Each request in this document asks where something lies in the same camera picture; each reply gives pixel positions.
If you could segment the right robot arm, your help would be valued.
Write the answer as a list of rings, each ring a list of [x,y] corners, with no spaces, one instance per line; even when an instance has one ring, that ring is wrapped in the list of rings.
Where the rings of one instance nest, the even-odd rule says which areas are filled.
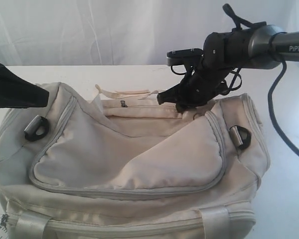
[[[299,32],[287,33],[275,25],[213,32],[203,48],[170,51],[170,68],[184,66],[183,79],[157,95],[160,105],[174,103],[178,112],[200,107],[218,95],[227,95],[240,86],[227,84],[225,78],[240,77],[242,69],[276,68],[280,62],[299,62]]]

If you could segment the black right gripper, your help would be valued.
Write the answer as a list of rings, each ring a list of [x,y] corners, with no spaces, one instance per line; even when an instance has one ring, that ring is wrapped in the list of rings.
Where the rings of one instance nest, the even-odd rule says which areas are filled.
[[[202,59],[191,76],[168,90],[158,93],[157,102],[175,104],[178,113],[203,106],[219,94],[217,87],[230,73],[231,68],[210,68]]]

